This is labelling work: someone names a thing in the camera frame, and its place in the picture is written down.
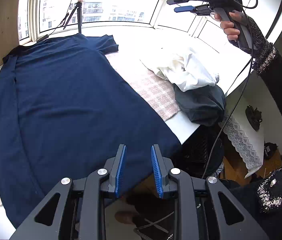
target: gray fabric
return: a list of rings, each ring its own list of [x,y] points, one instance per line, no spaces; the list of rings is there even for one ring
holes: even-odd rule
[[[220,87],[205,86],[182,92],[173,84],[175,99],[180,110],[191,122],[212,126],[223,120],[226,99]]]

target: foot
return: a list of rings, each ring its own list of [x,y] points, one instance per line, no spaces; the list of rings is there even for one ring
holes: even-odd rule
[[[122,224],[134,225],[132,218],[138,216],[138,213],[132,211],[118,211],[114,215],[115,219]]]

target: lace tablecloth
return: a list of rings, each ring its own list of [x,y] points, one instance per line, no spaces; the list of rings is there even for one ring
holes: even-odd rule
[[[224,122],[229,116],[234,104],[237,102],[239,94],[235,91],[227,97],[227,109],[224,116]],[[263,164],[263,127],[260,125],[259,131],[255,131],[249,124],[245,110],[249,103],[242,97],[235,111],[227,122],[223,132],[228,136],[233,147],[245,162],[249,177],[261,168]]]

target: dark blue t-shirt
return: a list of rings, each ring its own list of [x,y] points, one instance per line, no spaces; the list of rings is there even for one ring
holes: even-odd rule
[[[76,34],[17,47],[0,71],[0,197],[17,228],[63,177],[80,179],[127,146],[122,192],[152,172],[151,145],[180,147],[106,59],[113,36]]]

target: person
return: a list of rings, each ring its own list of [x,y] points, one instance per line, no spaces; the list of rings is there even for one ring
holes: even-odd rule
[[[233,22],[222,21],[220,15],[216,13],[212,13],[211,16],[221,22],[221,28],[227,35],[229,42],[238,47],[237,39],[240,31],[234,28]],[[255,45],[253,69],[262,78],[282,115],[281,55],[273,44],[265,39],[251,17],[246,18],[243,13],[238,11],[230,12],[229,16],[243,25],[248,25],[249,21]],[[271,240],[282,239],[282,168],[271,172],[270,176],[262,181],[256,181],[243,187],[229,188],[229,190],[254,217]],[[172,227],[173,224],[170,223],[166,229],[170,232]]]

